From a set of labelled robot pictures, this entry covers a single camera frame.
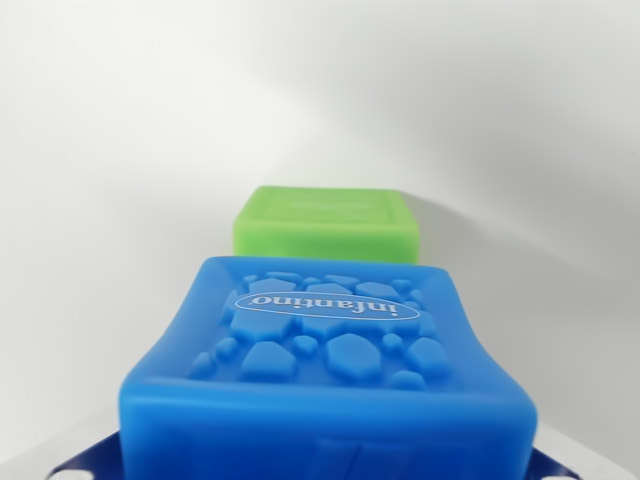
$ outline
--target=green plastic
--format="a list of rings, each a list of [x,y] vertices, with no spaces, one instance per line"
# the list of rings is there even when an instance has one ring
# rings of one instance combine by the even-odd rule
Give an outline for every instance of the green plastic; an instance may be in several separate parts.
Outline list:
[[[393,190],[260,187],[233,230],[236,255],[418,261],[418,223]]]

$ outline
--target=blue plastic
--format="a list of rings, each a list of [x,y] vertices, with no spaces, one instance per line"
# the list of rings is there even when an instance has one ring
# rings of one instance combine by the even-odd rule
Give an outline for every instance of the blue plastic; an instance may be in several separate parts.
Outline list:
[[[536,426],[431,267],[207,260],[124,382],[131,480],[521,480]]]
[[[92,445],[62,465],[54,468],[51,475],[63,470],[85,470],[93,474],[94,480],[124,480],[120,435],[114,433]],[[581,479],[577,473],[559,464],[541,451],[534,449],[525,480],[545,480],[549,477]],[[406,480],[398,477],[392,478],[394,480]]]

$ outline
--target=white wall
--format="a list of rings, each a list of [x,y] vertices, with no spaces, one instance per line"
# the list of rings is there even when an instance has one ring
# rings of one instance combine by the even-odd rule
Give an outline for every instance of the white wall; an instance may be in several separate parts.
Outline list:
[[[116,399],[261,184],[410,195],[545,420],[640,471],[640,7],[0,4],[0,461]]]

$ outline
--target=white surface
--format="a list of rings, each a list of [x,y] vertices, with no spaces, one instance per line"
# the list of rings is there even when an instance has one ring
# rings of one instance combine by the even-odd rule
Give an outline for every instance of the white surface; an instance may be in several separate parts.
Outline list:
[[[69,431],[0,465],[0,480],[43,480],[55,467],[111,435],[117,428],[116,408],[108,408]],[[535,446],[563,466],[578,473],[582,480],[636,480],[635,476],[623,468],[544,423],[539,426]],[[62,470],[52,475],[50,480],[92,478],[84,470]],[[569,477],[545,477],[544,480],[554,479],[568,480]]]
[[[115,401],[260,184],[395,188],[542,416],[640,471],[640,6],[0,3],[0,459]]]

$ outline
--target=oval logo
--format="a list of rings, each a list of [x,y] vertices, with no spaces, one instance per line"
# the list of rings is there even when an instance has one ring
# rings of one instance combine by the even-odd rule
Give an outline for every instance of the oval logo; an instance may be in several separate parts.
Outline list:
[[[349,320],[411,320],[420,312],[381,298],[340,293],[267,292],[247,295],[236,307],[257,312]]]

